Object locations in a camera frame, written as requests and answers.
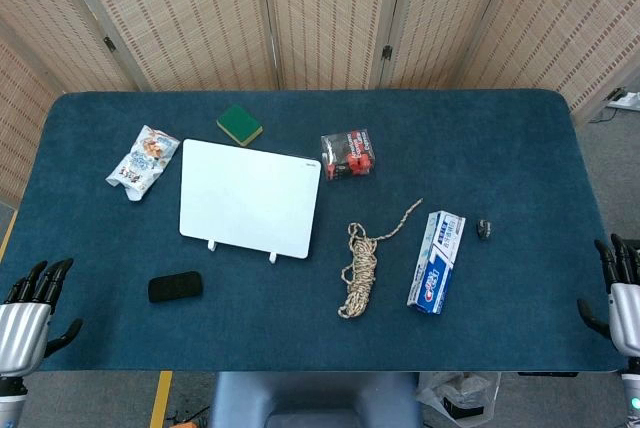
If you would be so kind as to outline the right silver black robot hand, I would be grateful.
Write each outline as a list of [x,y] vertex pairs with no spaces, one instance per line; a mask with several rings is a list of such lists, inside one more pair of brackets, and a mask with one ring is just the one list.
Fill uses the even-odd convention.
[[612,342],[625,357],[639,358],[639,241],[610,235],[613,249],[596,239],[608,303],[608,321],[597,319],[584,299],[577,300],[584,324]]

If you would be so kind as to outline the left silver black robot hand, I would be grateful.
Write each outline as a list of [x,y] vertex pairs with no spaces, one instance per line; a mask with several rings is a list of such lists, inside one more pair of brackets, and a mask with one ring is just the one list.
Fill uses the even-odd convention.
[[61,336],[51,339],[49,327],[56,311],[71,258],[34,265],[18,279],[1,304],[1,376],[22,378],[79,334],[83,321],[74,320]]

